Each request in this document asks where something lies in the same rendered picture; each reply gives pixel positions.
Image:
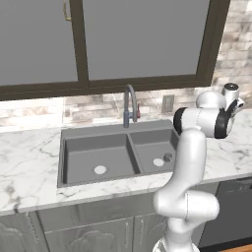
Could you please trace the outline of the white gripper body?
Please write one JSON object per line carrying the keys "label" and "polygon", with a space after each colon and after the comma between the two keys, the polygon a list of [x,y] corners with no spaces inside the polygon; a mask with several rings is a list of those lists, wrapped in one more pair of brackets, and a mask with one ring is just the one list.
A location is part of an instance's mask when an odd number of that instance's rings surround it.
{"label": "white gripper body", "polygon": [[236,113],[240,112],[242,109],[244,109],[243,108],[244,104],[245,104],[244,100],[241,97],[239,97],[237,100],[237,105],[235,106],[235,109],[234,109],[234,114],[236,114]]}

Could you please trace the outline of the grey double basin sink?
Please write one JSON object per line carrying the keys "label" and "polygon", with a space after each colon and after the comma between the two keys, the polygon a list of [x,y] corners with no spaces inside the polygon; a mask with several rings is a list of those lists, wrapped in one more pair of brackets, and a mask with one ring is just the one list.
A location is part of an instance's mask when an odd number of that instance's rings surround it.
{"label": "grey double basin sink", "polygon": [[[179,136],[169,120],[65,129],[61,132],[57,186],[79,186],[169,172]],[[163,160],[165,153],[172,160]]]}

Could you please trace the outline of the dark grey dishwasher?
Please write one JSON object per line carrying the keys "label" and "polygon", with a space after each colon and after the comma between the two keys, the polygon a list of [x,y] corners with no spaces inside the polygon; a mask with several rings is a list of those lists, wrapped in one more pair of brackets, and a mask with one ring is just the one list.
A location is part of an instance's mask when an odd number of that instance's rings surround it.
{"label": "dark grey dishwasher", "polygon": [[252,244],[252,176],[222,181],[216,197],[220,213],[205,224],[200,251],[221,252]]}

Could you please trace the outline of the grey curved tap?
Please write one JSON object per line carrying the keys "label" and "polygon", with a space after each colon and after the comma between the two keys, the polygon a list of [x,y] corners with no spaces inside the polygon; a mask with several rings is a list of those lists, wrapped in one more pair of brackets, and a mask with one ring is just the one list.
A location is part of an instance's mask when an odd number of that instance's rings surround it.
{"label": "grey curved tap", "polygon": [[[132,111],[129,111],[130,100],[132,102]],[[123,127],[128,128],[130,120],[137,122],[140,117],[140,104],[136,100],[135,91],[131,85],[127,85],[124,93]]]}

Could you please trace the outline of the grey cupboard door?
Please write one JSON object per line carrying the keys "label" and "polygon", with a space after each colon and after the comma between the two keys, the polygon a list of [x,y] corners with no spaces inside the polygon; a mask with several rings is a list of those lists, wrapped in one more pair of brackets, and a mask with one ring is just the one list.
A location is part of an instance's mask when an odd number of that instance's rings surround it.
{"label": "grey cupboard door", "polygon": [[[125,248],[125,222],[129,244]],[[133,219],[111,220],[45,233],[50,252],[132,252]]]}
{"label": "grey cupboard door", "polygon": [[0,217],[0,252],[50,252],[37,212]]}
{"label": "grey cupboard door", "polygon": [[[142,246],[139,245],[141,219],[144,220]],[[156,243],[163,237],[166,218],[157,214],[134,217],[133,252],[153,252]]]}

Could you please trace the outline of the dark framed window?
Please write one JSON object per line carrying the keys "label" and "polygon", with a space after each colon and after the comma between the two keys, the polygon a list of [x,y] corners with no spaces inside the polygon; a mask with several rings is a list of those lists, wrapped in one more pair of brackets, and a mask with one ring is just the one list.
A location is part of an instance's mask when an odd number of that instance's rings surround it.
{"label": "dark framed window", "polygon": [[0,101],[207,87],[230,0],[0,0]]}

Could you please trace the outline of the grey false drawer front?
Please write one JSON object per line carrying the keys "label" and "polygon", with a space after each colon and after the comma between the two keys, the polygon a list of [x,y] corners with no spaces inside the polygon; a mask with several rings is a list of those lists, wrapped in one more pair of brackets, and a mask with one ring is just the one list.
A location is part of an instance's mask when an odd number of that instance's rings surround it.
{"label": "grey false drawer front", "polygon": [[45,231],[115,221],[154,212],[153,193],[40,210]]}

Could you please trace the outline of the grey wall socket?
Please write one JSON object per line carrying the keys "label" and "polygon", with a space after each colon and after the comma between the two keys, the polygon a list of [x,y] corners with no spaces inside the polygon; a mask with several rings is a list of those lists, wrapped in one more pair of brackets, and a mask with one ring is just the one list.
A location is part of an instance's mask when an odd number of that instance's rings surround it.
{"label": "grey wall socket", "polygon": [[162,106],[161,106],[161,112],[162,113],[169,113],[173,110],[174,105],[174,95],[165,95],[162,98]]}

